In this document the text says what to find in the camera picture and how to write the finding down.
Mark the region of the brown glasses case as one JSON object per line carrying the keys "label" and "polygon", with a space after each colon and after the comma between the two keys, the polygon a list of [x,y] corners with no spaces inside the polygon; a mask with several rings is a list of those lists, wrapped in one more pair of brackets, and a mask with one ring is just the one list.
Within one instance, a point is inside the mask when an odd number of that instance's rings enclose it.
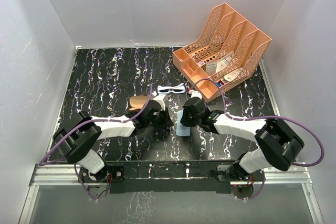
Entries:
{"label": "brown glasses case", "polygon": [[141,109],[146,101],[147,101],[148,97],[144,96],[144,95],[136,95],[136,96],[132,96],[129,99],[129,104],[130,104],[130,111],[134,111],[134,110],[139,110]]}

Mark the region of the grey folded pouch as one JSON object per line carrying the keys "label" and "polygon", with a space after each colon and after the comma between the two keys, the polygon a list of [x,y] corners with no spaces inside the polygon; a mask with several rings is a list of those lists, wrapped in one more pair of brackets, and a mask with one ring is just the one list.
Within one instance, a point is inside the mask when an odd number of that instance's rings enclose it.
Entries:
{"label": "grey folded pouch", "polygon": [[217,71],[217,63],[216,62],[208,62],[206,64],[206,68],[205,68],[205,72],[211,76],[213,74],[215,74]]}

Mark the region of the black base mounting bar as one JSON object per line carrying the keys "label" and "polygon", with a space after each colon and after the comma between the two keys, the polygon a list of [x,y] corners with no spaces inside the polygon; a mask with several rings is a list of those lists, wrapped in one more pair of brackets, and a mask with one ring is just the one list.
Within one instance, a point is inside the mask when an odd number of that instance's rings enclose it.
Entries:
{"label": "black base mounting bar", "polygon": [[105,186],[110,194],[134,192],[215,192],[250,197],[261,182],[260,171],[239,178],[230,161],[108,162],[97,179],[81,168],[79,176],[90,188]]}

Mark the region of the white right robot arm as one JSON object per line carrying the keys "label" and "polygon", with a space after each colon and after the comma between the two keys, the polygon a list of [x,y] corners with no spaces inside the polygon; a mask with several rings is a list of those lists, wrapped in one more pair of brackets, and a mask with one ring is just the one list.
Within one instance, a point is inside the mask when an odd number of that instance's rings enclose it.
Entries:
{"label": "white right robot arm", "polygon": [[206,132],[258,144],[258,149],[241,154],[225,171],[216,171],[233,180],[247,180],[255,171],[268,167],[287,171],[304,147],[303,140],[283,119],[231,119],[223,111],[210,110],[198,97],[184,103],[180,122],[185,127],[199,126]]}

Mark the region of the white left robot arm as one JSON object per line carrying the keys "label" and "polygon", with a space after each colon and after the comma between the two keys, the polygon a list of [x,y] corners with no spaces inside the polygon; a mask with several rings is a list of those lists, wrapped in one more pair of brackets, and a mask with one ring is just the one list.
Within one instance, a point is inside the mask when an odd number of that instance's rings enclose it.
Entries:
{"label": "white left robot arm", "polygon": [[64,122],[54,133],[52,139],[54,144],[57,144],[73,128],[87,121],[87,124],[67,137],[58,149],[67,163],[82,166],[97,182],[107,180],[109,166],[101,155],[92,149],[96,141],[111,137],[133,137],[151,127],[166,130],[173,126],[168,108],[163,109],[161,104],[155,100],[150,100],[141,109],[131,110],[128,114],[114,117],[111,120],[104,118],[103,122],[94,122],[94,119],[95,117],[90,116],[86,111],[79,112],[75,118]]}

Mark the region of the aluminium frame rail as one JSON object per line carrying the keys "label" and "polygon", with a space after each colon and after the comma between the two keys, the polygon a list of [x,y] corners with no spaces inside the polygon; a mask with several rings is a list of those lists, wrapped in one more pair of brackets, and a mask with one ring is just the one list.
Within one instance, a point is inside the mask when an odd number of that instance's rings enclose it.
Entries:
{"label": "aluminium frame rail", "polygon": [[[187,164],[185,168],[179,168],[179,173],[173,173],[172,168],[164,168],[164,175],[157,175],[154,171],[154,165],[149,164],[144,167],[144,174],[142,175],[137,168],[131,168],[128,172],[129,175],[134,176],[135,179],[176,179],[176,180],[192,180],[201,179],[202,176],[199,172],[191,167],[191,164]],[[75,184],[78,182],[78,177],[81,175],[81,179],[89,178],[87,172],[85,172],[79,165],[65,165],[55,164],[46,165],[43,167],[36,167],[32,175],[32,184],[44,185],[62,185],[62,184]],[[266,168],[262,172],[255,172],[255,183],[260,184],[262,181],[262,175],[265,176],[265,183],[267,184],[312,184],[311,177],[308,170],[305,167],[290,167],[288,171],[280,171],[276,168]]]}

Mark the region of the white round disc item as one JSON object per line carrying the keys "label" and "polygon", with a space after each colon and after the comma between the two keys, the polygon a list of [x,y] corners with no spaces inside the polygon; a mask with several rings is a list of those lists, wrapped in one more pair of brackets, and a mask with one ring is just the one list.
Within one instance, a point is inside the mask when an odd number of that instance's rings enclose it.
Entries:
{"label": "white round disc item", "polygon": [[236,79],[239,76],[241,71],[242,71],[242,68],[238,68],[238,69],[226,74],[224,76],[224,80],[227,81],[227,82],[233,81],[234,79]]}

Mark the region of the red and blue small items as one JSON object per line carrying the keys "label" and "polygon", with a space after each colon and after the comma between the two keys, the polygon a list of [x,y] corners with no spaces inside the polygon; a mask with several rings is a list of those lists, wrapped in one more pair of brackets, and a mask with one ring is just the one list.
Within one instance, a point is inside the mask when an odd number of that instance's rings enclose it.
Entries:
{"label": "red and blue small items", "polygon": [[224,82],[222,82],[222,81],[218,81],[218,82],[216,82],[216,84],[217,84],[219,87],[222,87],[222,86],[224,86],[224,85],[225,85],[225,83],[224,83]]}

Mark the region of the light blue cleaning cloth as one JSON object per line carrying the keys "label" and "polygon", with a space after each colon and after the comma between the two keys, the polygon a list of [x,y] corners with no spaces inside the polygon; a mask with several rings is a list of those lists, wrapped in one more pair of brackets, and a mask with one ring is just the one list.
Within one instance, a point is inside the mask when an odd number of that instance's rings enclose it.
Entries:
{"label": "light blue cleaning cloth", "polygon": [[180,110],[177,113],[177,121],[176,121],[176,135],[182,137],[189,137],[190,136],[190,127],[183,126],[181,123],[181,119],[183,116],[183,110]]}

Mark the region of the white sunglasses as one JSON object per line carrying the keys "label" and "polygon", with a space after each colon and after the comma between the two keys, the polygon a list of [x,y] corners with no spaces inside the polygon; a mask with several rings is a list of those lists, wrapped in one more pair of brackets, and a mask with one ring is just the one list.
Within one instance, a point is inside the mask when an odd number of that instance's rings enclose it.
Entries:
{"label": "white sunglasses", "polygon": [[157,87],[158,94],[169,94],[169,93],[181,94],[181,93],[184,93],[185,90],[186,89],[183,83],[180,83],[176,86],[158,86]]}

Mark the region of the peach plastic desk organizer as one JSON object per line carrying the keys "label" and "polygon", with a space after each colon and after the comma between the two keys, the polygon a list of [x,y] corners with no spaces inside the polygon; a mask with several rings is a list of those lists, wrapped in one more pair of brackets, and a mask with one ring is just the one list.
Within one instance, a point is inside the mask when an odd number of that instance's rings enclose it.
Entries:
{"label": "peach plastic desk organizer", "polygon": [[[214,100],[221,92],[249,79],[257,69],[271,38],[248,21],[227,3],[214,7],[200,37],[173,53],[173,63],[191,84],[195,85],[205,101]],[[217,71],[205,72],[208,62],[217,63]],[[242,68],[231,82],[224,76]],[[219,87],[216,82],[222,81]]]}

